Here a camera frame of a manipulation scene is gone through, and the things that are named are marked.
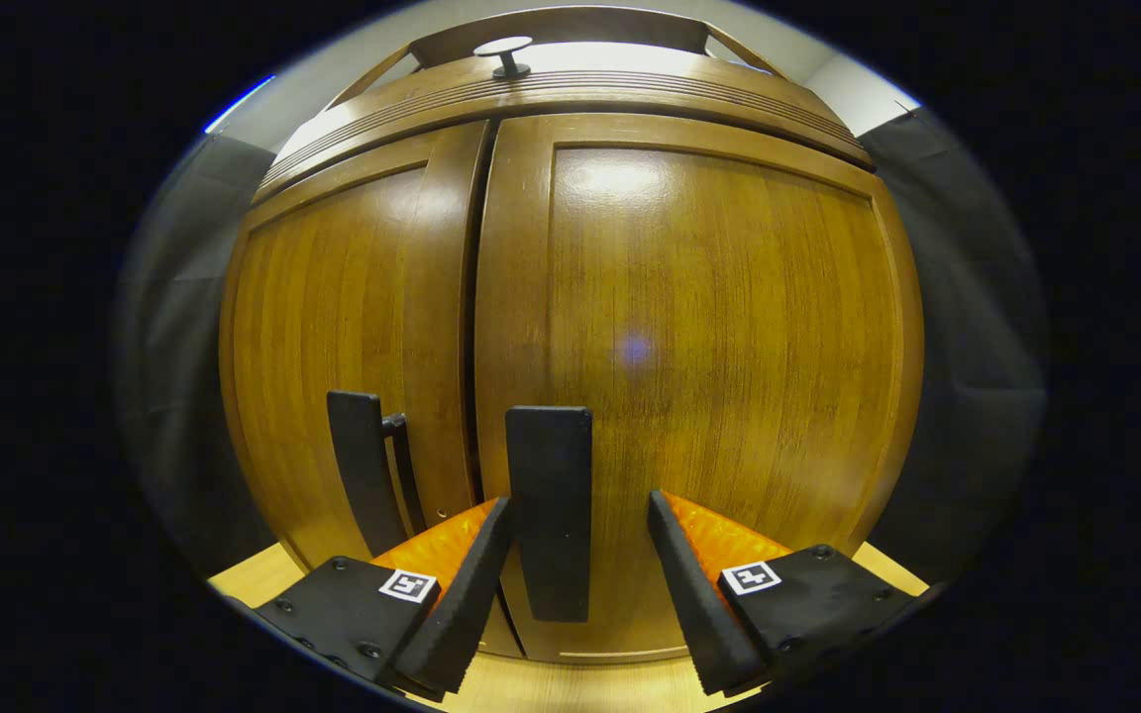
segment wood grain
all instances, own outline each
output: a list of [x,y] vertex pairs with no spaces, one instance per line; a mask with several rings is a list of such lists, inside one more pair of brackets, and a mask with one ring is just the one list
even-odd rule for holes
[[479,250],[484,495],[508,495],[504,411],[594,418],[589,623],[536,622],[511,553],[503,589],[529,657],[683,643],[644,525],[654,488],[793,550],[865,541],[922,374],[919,284],[882,181],[687,119],[512,119]]
[[[852,559],[871,573],[879,574],[900,589],[904,589],[897,583],[900,577],[916,580],[882,552],[868,554],[867,550],[873,550],[868,543],[861,545]],[[217,574],[209,583],[222,594],[236,597],[245,605],[260,606],[302,576],[302,572],[294,567],[284,548],[277,543],[226,573]],[[893,582],[892,577],[897,577],[897,581]],[[484,641],[488,637],[488,633],[484,633]],[[545,710],[563,713],[630,713],[633,710],[703,713],[755,694],[758,689],[728,699],[725,695],[703,695],[693,659],[688,656],[647,664],[572,666],[480,653],[469,665],[460,694],[448,694],[443,703],[431,703],[415,696],[413,698],[431,708],[452,710],[453,713],[493,710],[510,713],[536,713]]]
[[[426,522],[475,502],[462,326],[484,135],[476,123],[398,141],[245,217],[221,307],[222,394],[245,483],[300,572],[372,558],[337,475],[332,388],[407,415]],[[496,603],[485,641],[520,655]]]
[[815,94],[764,73],[675,49],[577,41],[520,49],[531,74],[497,81],[471,57],[354,96],[294,131],[254,194],[259,204],[353,154],[480,118],[634,112],[751,128],[872,169],[865,149]]

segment black curtain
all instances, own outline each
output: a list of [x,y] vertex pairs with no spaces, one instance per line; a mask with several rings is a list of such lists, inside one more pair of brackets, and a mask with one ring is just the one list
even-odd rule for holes
[[275,543],[227,434],[218,311],[236,230],[275,154],[205,136],[139,221],[119,276],[115,396],[139,484],[209,577]]
[[909,234],[923,295],[914,441],[869,543],[949,582],[1005,515],[1046,407],[1046,315],[1028,243],[928,108],[859,137]]

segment wooden trim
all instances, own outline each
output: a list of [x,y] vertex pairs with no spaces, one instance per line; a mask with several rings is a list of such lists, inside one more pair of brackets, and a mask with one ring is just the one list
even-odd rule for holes
[[411,139],[397,141],[381,148],[374,148],[363,156],[322,170],[307,180],[296,184],[293,188],[277,194],[267,203],[259,204],[249,212],[250,230],[258,229],[267,222],[276,220],[300,208],[329,198],[330,195],[355,188],[355,186],[400,175],[423,168],[430,162],[437,131],[413,136]]
[[492,76],[494,60],[443,64],[327,110],[290,137],[253,203],[311,172],[390,140],[479,118],[560,112],[665,114],[748,128],[874,170],[865,148],[815,94],[764,73],[659,47],[527,47],[529,75]]
[[897,285],[897,324],[901,327],[897,340],[897,364],[901,371],[891,380],[892,402],[897,403],[891,411],[893,421],[893,438],[889,440],[879,457],[880,472],[896,473],[889,483],[887,478],[874,483],[874,488],[864,493],[860,504],[860,517],[852,525],[852,537],[865,542],[879,522],[879,516],[888,505],[891,492],[897,486],[900,469],[909,453],[909,444],[914,437],[914,426],[919,421],[919,405],[923,391],[923,294],[920,292],[919,270],[914,266],[914,251],[909,245],[909,236],[905,234],[905,224],[897,212],[888,186],[879,177],[869,177],[869,200],[877,218],[880,230],[888,241],[887,252],[892,283]]
[[[424,226],[418,235],[418,252],[410,252],[404,289],[408,297],[419,297],[415,303],[404,301],[403,310],[403,373],[404,400],[408,414],[427,414],[440,410],[436,394],[446,386],[455,398],[453,428],[447,432],[434,429],[420,430],[408,424],[418,472],[462,473],[462,481],[453,488],[452,495],[440,493],[439,502],[458,502],[458,509],[447,508],[447,516],[456,515],[468,507],[478,504],[472,484],[476,481],[475,463],[469,457],[470,431],[475,428],[471,412],[467,412],[466,348],[472,342],[470,331],[472,303],[464,303],[467,279],[471,275],[472,256],[478,236],[475,232],[475,214],[478,203],[484,200],[480,183],[484,167],[484,151],[489,149],[487,137],[492,131],[489,122],[476,122],[466,127],[442,131],[436,140],[430,165],[426,172],[427,186],[431,189],[416,202],[413,221]],[[444,249],[455,240],[456,230],[462,233],[459,250]],[[455,285],[454,289],[444,289]],[[455,313],[455,319],[440,325],[440,316]],[[444,342],[454,345],[453,364],[439,365],[427,360],[426,356],[439,350]],[[407,374],[436,374],[435,379],[410,379]],[[427,453],[439,456],[436,462],[427,460]],[[435,488],[427,483],[418,483],[421,501],[424,503],[426,522],[434,527],[439,522],[431,502]]]
[[548,127],[553,136],[549,145],[553,151],[567,146],[679,151],[683,154],[755,163],[833,185],[863,198],[882,198],[882,195],[875,195],[882,181],[864,170],[792,141],[735,127],[673,116],[608,113],[533,116],[527,121],[539,121]]
[[728,47],[730,52],[742,57],[744,63],[751,64],[751,66],[755,68],[764,70],[766,72],[770,73],[770,75],[775,75],[786,81],[791,81],[790,78],[784,75],[780,71],[778,71],[778,68],[775,67],[774,64],[767,63],[767,60],[764,60],[763,57],[761,57],[760,55],[755,55],[755,52],[752,52],[751,49],[747,49],[746,46],[743,46],[742,41],[735,40],[735,38],[728,32],[723,31],[723,29],[714,26],[714,24],[707,23],[707,34],[717,38],[717,40],[720,41],[720,44],[725,44],[726,47]]
[[534,44],[555,41],[625,41],[702,54],[707,26],[683,15],[609,5],[563,5],[477,18],[414,40],[411,52],[426,67],[472,56],[475,47],[501,37],[526,35]]
[[689,650],[688,646],[671,646],[669,649],[652,649],[652,650],[607,650],[604,654],[581,654],[576,650],[559,650],[558,656],[567,656],[569,658],[642,658],[644,656],[669,656],[671,654],[679,654],[682,650]]
[[367,70],[367,72],[364,72],[364,75],[362,78],[358,78],[357,81],[354,82],[354,84],[346,87],[346,89],[341,90],[340,94],[334,96],[334,98],[332,98],[332,100],[327,105],[325,105],[323,112],[326,112],[327,110],[335,107],[337,104],[341,104],[343,102],[355,98],[355,96],[363,94],[364,90],[367,89],[367,87],[372,86],[372,82],[381,79],[381,75],[385,75],[386,72],[390,72],[390,67],[394,67],[394,65],[398,64],[399,60],[403,59],[404,57],[407,57],[410,50],[411,50],[411,44],[404,44],[403,47],[396,49],[394,54],[390,55],[389,57],[381,59],[380,63],[377,63],[375,67],[372,67]]

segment door panel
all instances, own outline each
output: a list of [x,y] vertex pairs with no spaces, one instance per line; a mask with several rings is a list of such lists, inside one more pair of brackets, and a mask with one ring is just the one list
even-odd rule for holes
[[899,218],[865,171],[688,119],[512,119],[476,310],[486,497],[508,494],[504,411],[594,418],[589,622],[534,619],[511,553],[503,589],[529,657],[685,653],[646,529],[653,488],[850,557],[887,504],[922,316]]
[[[369,151],[245,218],[222,303],[222,391],[245,481],[305,572],[380,554],[337,473],[330,389],[377,394],[385,414],[407,415],[427,524],[478,501],[463,294],[486,131],[478,122]],[[492,618],[488,649],[516,654],[503,615]]]

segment wall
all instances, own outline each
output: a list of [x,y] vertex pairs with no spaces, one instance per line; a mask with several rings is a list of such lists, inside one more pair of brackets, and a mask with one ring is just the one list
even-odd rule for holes
[[831,57],[801,84],[820,96],[836,116],[843,119],[852,136],[864,135],[893,118],[901,116],[907,108],[920,106],[919,102],[901,91],[900,87],[892,86],[848,55]]

